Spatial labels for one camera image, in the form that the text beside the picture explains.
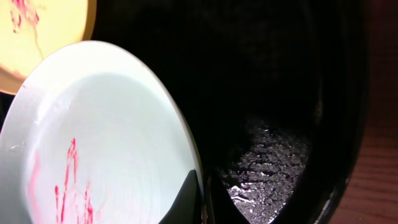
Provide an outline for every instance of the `white plate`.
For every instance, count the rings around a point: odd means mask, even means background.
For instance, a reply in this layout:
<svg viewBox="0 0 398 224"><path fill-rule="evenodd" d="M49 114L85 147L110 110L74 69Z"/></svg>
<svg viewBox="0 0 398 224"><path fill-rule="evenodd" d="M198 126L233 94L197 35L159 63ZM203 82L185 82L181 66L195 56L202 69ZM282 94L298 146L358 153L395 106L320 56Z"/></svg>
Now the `white plate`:
<svg viewBox="0 0 398 224"><path fill-rule="evenodd" d="M192 169L203 196L193 139L153 72L117 46L72 44L9 109L0 223L158 223Z"/></svg>

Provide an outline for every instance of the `yellow plate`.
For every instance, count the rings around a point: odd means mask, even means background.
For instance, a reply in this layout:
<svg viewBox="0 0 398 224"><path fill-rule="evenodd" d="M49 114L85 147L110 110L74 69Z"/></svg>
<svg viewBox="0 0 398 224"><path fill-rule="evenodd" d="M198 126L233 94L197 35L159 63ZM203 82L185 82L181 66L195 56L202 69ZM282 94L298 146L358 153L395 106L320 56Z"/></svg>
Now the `yellow plate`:
<svg viewBox="0 0 398 224"><path fill-rule="evenodd" d="M96 0L0 0L0 91L15 94L56 50L91 39Z"/></svg>

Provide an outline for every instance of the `wooden table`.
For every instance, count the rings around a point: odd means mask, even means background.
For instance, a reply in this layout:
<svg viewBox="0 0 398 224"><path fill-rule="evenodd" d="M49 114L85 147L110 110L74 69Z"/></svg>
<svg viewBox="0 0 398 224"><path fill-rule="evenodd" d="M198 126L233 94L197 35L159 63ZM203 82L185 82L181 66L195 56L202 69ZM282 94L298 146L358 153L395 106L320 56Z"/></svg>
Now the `wooden table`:
<svg viewBox="0 0 398 224"><path fill-rule="evenodd" d="M353 176L331 224L398 223L398 1L369 3L368 121Z"/></svg>

